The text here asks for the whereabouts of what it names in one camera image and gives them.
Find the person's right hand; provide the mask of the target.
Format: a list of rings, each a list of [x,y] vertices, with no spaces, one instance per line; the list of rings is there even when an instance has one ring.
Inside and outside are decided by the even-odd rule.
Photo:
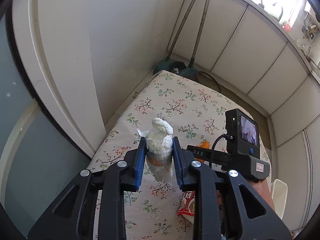
[[[255,189],[255,191],[257,191],[257,193],[259,193],[262,196],[264,201],[267,202],[267,204],[271,207],[271,209],[275,211],[274,202],[272,200],[271,193],[269,191],[267,180],[266,179],[260,180],[257,183],[250,180],[248,182],[253,187],[253,189]]]

